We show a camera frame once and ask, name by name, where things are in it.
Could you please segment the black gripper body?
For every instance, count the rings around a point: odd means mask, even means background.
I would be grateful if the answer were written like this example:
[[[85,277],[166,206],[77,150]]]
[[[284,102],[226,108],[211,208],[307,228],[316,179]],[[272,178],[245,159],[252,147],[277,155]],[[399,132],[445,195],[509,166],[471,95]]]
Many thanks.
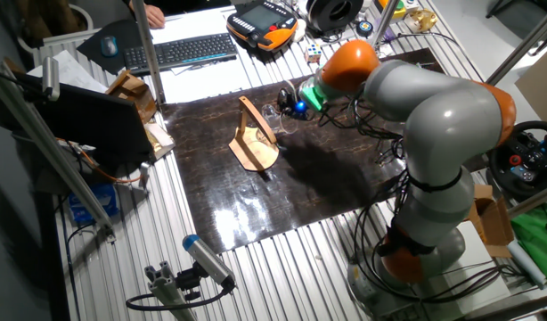
[[[284,112],[299,113],[300,114],[300,120],[311,120],[313,118],[313,114],[309,111],[309,108],[307,107],[306,103],[301,101],[301,100],[297,100],[297,99],[296,99],[295,108],[293,110],[282,110],[282,114]]]

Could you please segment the person's bare hand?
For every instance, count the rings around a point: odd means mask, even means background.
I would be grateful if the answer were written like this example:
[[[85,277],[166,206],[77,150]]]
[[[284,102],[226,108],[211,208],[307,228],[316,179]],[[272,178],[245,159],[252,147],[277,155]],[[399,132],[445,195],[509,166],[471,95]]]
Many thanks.
[[[148,23],[152,29],[163,29],[165,27],[166,19],[160,8],[151,4],[146,4],[144,9]]]

